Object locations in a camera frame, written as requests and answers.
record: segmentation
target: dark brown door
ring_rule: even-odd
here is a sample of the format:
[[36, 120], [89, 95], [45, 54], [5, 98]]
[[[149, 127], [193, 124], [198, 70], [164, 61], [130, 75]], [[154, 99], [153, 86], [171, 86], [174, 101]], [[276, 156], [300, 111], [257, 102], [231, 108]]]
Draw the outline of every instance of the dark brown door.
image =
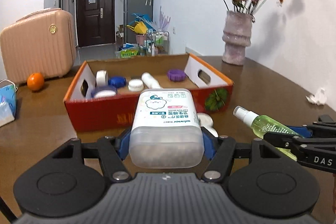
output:
[[78, 46], [115, 43], [114, 0], [77, 0]]

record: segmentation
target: door frame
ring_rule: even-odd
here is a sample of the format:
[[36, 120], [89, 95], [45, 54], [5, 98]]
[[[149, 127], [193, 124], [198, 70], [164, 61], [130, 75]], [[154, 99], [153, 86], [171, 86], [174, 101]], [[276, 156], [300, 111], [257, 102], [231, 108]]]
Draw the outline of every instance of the door frame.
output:
[[[112, 36], [114, 37], [114, 43], [116, 43], [116, 21], [115, 21], [115, 0], [111, 0], [111, 19], [112, 19], [112, 26], [114, 26], [114, 31]], [[76, 32], [78, 33], [78, 0], [76, 0]]]

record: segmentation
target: brown tabletop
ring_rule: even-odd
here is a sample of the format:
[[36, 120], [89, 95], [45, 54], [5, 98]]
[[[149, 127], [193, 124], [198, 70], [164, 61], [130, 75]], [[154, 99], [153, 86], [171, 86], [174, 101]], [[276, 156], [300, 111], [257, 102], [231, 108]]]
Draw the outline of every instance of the brown tabletop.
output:
[[[305, 98], [308, 92], [303, 88], [254, 61], [247, 59], [244, 67], [237, 67], [223, 63], [221, 57], [202, 59], [235, 82], [228, 110], [212, 115], [219, 135], [232, 136], [238, 142], [250, 142], [255, 137], [251, 129], [233, 116], [237, 105], [293, 126], [312, 123], [321, 114], [336, 118], [330, 107], [310, 105]], [[0, 128], [0, 196], [17, 216], [21, 213], [12, 191], [16, 178], [62, 143], [76, 137], [62, 102], [75, 72], [74, 69], [65, 78], [47, 81], [46, 88], [38, 93], [30, 92], [26, 86], [20, 87], [16, 120]], [[102, 136], [117, 136], [122, 130], [79, 133], [78, 137], [82, 142], [93, 142]], [[246, 160], [237, 161], [234, 170], [246, 163]], [[86, 164], [99, 169], [97, 160], [86, 160]], [[144, 171], [134, 166], [129, 157], [125, 165], [132, 174]], [[200, 165], [182, 171], [199, 175], [206, 165], [207, 161], [203, 159]], [[313, 216], [322, 223], [332, 223], [335, 219], [331, 210], [333, 177], [326, 172], [309, 171], [321, 188]], [[2, 214], [0, 223], [7, 223]]]

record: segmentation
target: vase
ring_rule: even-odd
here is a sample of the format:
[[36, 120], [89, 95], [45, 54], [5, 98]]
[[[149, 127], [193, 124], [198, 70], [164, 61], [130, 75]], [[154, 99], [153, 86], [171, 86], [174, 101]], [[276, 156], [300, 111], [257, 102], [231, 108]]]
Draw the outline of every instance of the vase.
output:
[[252, 16], [228, 11], [223, 32], [225, 42], [223, 61], [242, 66], [245, 59], [245, 48], [251, 45]]

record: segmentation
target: pink suitcase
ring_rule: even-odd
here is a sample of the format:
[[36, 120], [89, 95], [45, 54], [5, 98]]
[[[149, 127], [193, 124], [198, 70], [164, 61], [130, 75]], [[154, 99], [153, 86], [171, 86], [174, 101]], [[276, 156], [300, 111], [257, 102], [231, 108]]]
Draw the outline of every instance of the pink suitcase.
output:
[[76, 58], [73, 17], [47, 8], [19, 19], [0, 33], [0, 47], [7, 78], [27, 82], [40, 72], [45, 78], [62, 77]]

